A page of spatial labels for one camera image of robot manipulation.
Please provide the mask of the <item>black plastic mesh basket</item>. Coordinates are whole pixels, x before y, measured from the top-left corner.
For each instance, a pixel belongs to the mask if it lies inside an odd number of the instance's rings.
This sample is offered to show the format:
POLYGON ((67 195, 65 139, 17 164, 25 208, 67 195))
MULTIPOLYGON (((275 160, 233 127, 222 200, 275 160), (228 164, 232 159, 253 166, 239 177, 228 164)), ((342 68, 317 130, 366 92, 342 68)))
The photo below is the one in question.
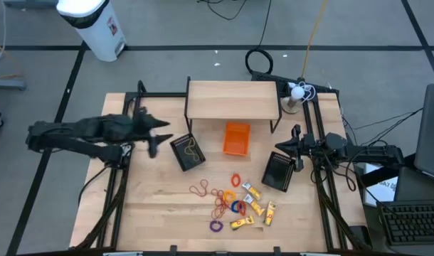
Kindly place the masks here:
POLYGON ((272 151, 261 182, 266 186, 286 193, 294 172, 294 159, 272 151))
POLYGON ((206 158, 203 155, 196 139, 196 146, 194 147, 194 152, 199 155, 200 160, 194 161, 192 156, 186 155, 184 153, 184 148, 189 144, 190 138, 195 139, 192 133, 188 133, 170 142, 172 151, 176 157, 176 160, 179 162, 182 171, 188 171, 206 161, 206 158))

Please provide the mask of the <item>smartphone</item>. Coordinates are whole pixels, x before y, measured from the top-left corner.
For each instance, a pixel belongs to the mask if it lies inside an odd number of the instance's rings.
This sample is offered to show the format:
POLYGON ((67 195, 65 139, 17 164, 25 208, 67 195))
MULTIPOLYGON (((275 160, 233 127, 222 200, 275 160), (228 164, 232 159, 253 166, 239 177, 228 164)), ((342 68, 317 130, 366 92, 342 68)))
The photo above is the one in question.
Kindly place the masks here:
POLYGON ((349 228, 363 244, 368 246, 370 250, 373 249, 372 241, 369 235, 369 229, 365 225, 352 225, 349 228))

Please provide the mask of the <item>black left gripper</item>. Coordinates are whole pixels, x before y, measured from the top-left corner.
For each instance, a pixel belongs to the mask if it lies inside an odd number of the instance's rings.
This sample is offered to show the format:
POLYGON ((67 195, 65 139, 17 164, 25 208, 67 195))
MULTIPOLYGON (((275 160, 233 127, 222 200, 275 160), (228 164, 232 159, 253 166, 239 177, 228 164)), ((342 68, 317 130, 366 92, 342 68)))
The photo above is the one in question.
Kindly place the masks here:
POLYGON ((134 110, 132 115, 133 132, 148 143, 149 157, 154 158, 157 155, 157 146, 167 141, 173 134, 155 134, 154 129, 169 126, 170 123, 156 119, 149 114, 146 107, 140 107, 134 110))

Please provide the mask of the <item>yellow crayon pack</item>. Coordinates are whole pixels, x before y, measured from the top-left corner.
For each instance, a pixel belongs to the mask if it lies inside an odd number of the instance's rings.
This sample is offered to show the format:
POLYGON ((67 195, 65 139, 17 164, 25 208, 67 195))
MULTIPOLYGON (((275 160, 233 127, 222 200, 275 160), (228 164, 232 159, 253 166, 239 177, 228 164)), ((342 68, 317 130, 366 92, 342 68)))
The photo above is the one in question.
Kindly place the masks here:
POLYGON ((244 182, 242 187, 257 201, 261 199, 261 193, 248 182, 244 182))
POLYGON ((239 220, 235 220, 233 222, 230 223, 230 227, 232 230, 237 230, 241 227, 243 227, 244 225, 252 225, 254 223, 254 218, 253 216, 249 215, 246 218, 241 218, 239 220))
POLYGON ((264 213, 264 211, 265 211, 265 209, 264 208, 262 208, 259 204, 258 204, 258 202, 254 199, 254 197, 252 197, 250 194, 247 194, 246 196, 245 196, 245 198, 243 199, 243 201, 245 202, 245 203, 247 203, 254 211, 255 211, 255 213, 258 215, 258 216, 261 216, 263 213, 264 213))
POLYGON ((265 214, 265 219, 264 219, 264 224, 271 226, 276 208, 277 208, 277 204, 275 202, 270 201, 268 203, 268 207, 266 209, 266 214, 265 214))

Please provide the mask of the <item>yellow rubber band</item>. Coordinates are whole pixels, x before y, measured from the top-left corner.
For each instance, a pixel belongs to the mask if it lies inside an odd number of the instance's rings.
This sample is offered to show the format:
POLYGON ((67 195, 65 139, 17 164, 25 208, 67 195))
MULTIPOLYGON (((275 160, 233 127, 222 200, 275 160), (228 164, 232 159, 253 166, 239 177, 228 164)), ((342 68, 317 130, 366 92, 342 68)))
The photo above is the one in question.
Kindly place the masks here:
POLYGON ((199 161, 200 157, 194 152, 194 147, 196 146, 196 141, 194 138, 190 138, 189 144, 184 148, 184 153, 186 155, 192 156, 194 161, 199 161))

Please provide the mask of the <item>wooden shelf riser black frame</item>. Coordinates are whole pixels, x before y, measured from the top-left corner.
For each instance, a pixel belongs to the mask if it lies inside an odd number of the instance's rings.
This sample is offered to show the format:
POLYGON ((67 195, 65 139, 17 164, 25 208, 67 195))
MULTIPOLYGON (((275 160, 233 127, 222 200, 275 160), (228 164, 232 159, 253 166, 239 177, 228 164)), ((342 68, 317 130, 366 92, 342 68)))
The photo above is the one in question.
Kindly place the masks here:
POLYGON ((195 119, 267 120, 274 133, 282 119, 280 94, 273 81, 192 80, 187 77, 184 118, 189 132, 195 119))

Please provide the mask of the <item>orange plastic mesh basket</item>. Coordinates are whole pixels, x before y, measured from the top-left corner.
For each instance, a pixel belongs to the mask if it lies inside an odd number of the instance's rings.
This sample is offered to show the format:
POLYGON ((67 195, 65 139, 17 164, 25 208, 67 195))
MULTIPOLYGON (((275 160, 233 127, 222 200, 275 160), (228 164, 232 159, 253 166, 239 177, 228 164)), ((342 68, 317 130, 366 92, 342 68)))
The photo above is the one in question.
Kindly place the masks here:
POLYGON ((250 125, 239 122, 228 122, 223 140, 225 154, 246 156, 250 145, 250 125))

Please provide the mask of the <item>black side desk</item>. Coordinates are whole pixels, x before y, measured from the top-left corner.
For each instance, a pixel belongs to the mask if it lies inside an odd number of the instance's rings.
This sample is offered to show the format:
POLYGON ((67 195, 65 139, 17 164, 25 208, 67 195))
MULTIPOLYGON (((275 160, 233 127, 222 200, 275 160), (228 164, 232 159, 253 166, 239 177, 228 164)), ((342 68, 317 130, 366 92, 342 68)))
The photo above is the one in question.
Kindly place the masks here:
MULTIPOLYGON (((417 170, 414 165, 415 154, 408 155, 405 158, 405 164, 407 168, 413 169, 414 171, 421 172, 417 170)), ((364 168, 357 170, 361 175, 368 175, 364 177, 363 181, 369 186, 375 185, 377 181, 385 181, 390 178, 398 177, 400 170, 384 170, 379 164, 364 164, 364 168)), ((434 245, 405 245, 405 246, 390 246, 388 244, 387 237, 383 231, 382 224, 379 220, 379 214, 375 207, 364 205, 364 214, 366 216, 366 221, 369 229, 369 235, 371 236, 371 241, 375 251, 378 252, 389 252, 389 253, 401 253, 407 255, 421 255, 421 256, 434 256, 434 245)))

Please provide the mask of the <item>grey furniture foot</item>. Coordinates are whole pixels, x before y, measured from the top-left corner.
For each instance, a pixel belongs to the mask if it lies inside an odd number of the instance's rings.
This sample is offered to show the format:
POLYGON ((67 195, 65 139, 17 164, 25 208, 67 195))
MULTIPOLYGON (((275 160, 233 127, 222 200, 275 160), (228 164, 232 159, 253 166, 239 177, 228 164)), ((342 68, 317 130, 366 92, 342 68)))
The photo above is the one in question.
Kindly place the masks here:
POLYGON ((59 0, 2 0, 7 7, 18 9, 54 9, 59 0))
POLYGON ((26 84, 23 80, 0 79, 0 89, 24 91, 26 89, 26 84))

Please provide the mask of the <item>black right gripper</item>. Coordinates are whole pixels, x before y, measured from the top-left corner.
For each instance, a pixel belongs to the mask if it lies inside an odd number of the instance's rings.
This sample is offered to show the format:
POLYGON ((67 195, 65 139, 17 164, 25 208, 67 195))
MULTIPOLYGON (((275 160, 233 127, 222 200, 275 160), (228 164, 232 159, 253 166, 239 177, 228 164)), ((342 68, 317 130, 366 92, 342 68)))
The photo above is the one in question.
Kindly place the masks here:
POLYGON ((300 138, 301 127, 298 124, 292 128, 291 134, 292 138, 277 143, 275 148, 295 159, 294 172, 303 170, 303 156, 308 156, 311 160, 318 160, 319 163, 324 161, 324 152, 312 134, 305 134, 300 138))

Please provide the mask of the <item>grey monitor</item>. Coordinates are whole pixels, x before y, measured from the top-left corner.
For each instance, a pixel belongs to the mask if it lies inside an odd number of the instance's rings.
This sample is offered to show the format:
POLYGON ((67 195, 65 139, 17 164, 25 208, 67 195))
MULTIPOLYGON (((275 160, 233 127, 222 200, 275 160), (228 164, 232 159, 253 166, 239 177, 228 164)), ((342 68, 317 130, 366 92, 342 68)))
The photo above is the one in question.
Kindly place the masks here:
POLYGON ((429 84, 425 91, 415 166, 434 176, 434 84, 429 84))

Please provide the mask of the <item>black computer keyboard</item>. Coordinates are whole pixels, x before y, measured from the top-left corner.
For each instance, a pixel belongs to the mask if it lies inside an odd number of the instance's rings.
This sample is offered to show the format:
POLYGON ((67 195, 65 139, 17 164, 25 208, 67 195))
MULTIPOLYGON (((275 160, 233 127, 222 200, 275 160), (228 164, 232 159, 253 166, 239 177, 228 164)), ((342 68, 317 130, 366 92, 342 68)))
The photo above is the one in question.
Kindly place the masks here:
POLYGON ((376 205, 389 245, 434 245, 434 200, 376 205))

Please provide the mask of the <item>white globe desk lamp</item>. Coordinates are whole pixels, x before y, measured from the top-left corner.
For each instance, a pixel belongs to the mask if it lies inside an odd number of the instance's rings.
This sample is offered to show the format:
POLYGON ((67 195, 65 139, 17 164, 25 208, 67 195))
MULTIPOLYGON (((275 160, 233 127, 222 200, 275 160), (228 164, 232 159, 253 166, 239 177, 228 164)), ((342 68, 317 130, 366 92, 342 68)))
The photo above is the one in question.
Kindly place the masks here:
POLYGON ((290 95, 281 99, 282 110, 288 114, 298 113, 304 96, 305 90, 302 87, 292 87, 290 95))

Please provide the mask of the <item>white trash bin black liner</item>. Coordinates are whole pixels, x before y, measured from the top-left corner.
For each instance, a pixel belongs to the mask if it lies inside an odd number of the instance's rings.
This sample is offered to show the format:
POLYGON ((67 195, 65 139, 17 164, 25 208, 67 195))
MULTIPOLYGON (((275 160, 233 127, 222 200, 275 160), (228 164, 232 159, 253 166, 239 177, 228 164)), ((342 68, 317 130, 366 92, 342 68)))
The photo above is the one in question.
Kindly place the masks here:
POLYGON ((58 0, 56 9, 99 60, 117 60, 127 40, 111 0, 58 0))

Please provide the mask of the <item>black aluminium rig frame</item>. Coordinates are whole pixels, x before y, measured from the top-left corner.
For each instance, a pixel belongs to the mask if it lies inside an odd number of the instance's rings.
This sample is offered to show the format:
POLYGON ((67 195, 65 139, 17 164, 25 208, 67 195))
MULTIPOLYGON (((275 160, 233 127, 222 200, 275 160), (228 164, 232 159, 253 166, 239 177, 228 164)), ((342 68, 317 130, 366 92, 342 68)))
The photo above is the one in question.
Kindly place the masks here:
MULTIPOLYGON (((174 134, 172 139, 188 132, 184 119, 185 96, 177 93, 156 93, 147 96, 142 105, 156 118, 171 124, 161 128, 159 134, 174 134)), ((223 153, 223 134, 226 121, 194 120, 192 133, 206 158, 204 164, 183 172, 171 150, 169 142, 159 146, 159 154, 150 159, 147 146, 137 143, 128 171, 127 190, 122 205, 120 229, 116 238, 117 250, 166 251, 176 245, 179 252, 282 252, 327 250, 321 210, 316 186, 310 180, 311 162, 305 159, 305 168, 292 176, 286 193, 261 184, 268 158, 274 145, 290 138, 295 124, 306 132, 305 116, 284 114, 274 134, 267 120, 251 122, 250 148, 247 156, 223 153), (200 180, 208 181, 212 188, 233 190, 238 199, 247 193, 243 188, 233 188, 231 176, 239 174, 262 193, 259 203, 265 207, 269 201, 277 204, 271 226, 263 224, 264 215, 257 216, 250 206, 248 214, 255 223, 231 230, 229 223, 241 218, 228 210, 220 221, 220 232, 209 228, 215 196, 199 197, 189 190, 200 187, 200 180)), ((102 215, 110 172, 106 171, 83 193, 69 246, 77 246, 94 228, 102 215)), ((345 178, 334 178, 342 217, 349 225, 365 225, 366 217, 359 192, 348 189, 345 178)))

